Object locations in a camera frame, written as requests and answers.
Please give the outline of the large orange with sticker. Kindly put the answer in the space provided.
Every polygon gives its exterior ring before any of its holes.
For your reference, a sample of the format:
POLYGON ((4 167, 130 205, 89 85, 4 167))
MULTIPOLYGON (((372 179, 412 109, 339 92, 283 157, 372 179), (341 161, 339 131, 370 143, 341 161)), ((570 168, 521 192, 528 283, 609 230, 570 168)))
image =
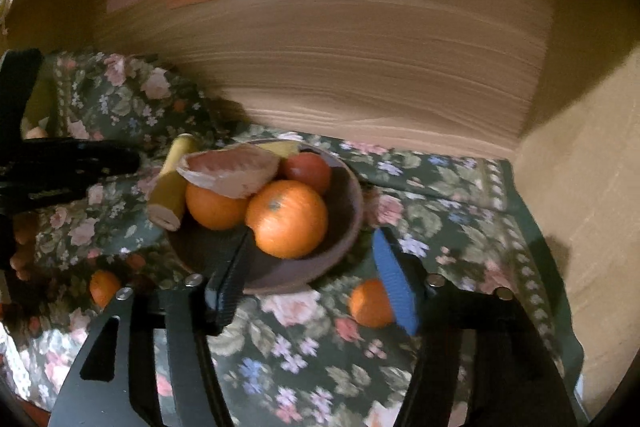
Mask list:
POLYGON ((265 185, 248 203, 245 224, 257 247, 279 259, 308 256, 326 236, 329 213, 322 197, 298 181, 265 185))

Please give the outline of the long yellow banana piece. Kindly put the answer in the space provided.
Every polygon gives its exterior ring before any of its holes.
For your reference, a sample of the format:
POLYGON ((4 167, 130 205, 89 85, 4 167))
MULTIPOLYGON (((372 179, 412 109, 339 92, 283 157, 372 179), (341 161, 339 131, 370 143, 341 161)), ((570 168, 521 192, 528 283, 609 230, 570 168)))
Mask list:
POLYGON ((198 140, 192 134, 179 134, 172 141, 153 190, 148 199, 149 220, 158 227, 175 232, 180 228, 186 208, 186 179, 177 171, 180 159, 198 151, 198 140))

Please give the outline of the small mandarin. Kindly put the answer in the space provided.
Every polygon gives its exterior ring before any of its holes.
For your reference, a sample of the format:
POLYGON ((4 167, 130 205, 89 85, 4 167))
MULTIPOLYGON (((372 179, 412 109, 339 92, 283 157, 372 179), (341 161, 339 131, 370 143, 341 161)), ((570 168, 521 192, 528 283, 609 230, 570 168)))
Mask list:
POLYGON ((385 287, 380 279, 363 281, 352 291, 349 312, 360 325, 370 329, 382 329, 395 322, 385 287))
POLYGON ((122 287, 120 280, 110 271, 98 270, 92 274, 89 282, 89 291, 93 301, 101 309, 104 309, 117 291, 122 287))

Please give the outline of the short yellow banana piece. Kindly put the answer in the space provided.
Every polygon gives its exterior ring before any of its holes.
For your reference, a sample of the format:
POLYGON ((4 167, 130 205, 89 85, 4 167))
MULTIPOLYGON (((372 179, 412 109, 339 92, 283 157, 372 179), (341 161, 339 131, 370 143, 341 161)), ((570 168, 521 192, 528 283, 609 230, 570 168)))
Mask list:
POLYGON ((281 158, 289 158, 299 153, 299 143, 297 141, 271 141, 258 143, 258 147, 276 154, 281 158))

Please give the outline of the dark round plate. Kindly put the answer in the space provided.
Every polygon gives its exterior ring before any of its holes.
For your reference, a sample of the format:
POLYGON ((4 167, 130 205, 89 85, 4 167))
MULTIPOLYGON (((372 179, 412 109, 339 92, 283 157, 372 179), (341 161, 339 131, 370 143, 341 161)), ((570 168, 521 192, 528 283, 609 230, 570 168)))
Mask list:
POLYGON ((340 262, 363 220, 363 195, 343 161, 296 141, 254 141, 183 154, 167 183, 169 242, 210 277, 243 237, 247 294, 292 291, 340 262))

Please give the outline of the floral dark green cloth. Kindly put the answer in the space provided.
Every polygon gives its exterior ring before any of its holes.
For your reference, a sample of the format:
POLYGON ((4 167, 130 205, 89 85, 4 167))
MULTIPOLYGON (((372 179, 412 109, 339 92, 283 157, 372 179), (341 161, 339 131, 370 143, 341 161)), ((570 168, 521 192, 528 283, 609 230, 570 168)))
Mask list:
MULTIPOLYGON (((81 199, 37 213, 37 265, 46 273, 1 327, 1 372, 22 399, 50 409, 98 308, 90 273, 145 275, 175 287, 186 269, 144 204, 171 139, 207 145, 278 139, 278 129, 225 124, 195 84, 134 56, 43 55, 21 130, 140 146, 140 172, 93 185, 81 199)), ((209 341, 240 426, 388 426, 400 408, 419 341, 373 332, 347 314, 347 294, 370 277, 372 231, 386 225, 401 250, 466 291, 515 291, 561 369, 563 353, 541 272, 553 261, 504 160, 440 156, 304 134, 343 159, 363 186, 366 217, 355 247, 332 274, 291 294, 248 297, 229 332, 209 341)))

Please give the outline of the red tomato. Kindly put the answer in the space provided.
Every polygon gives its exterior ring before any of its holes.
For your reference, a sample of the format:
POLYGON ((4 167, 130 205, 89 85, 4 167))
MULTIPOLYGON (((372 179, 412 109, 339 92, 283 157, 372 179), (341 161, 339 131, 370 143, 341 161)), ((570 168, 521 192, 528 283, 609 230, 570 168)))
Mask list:
POLYGON ((320 195, 331 185, 331 167, 316 153, 302 152, 283 159, 281 171, 286 179, 306 184, 320 195))

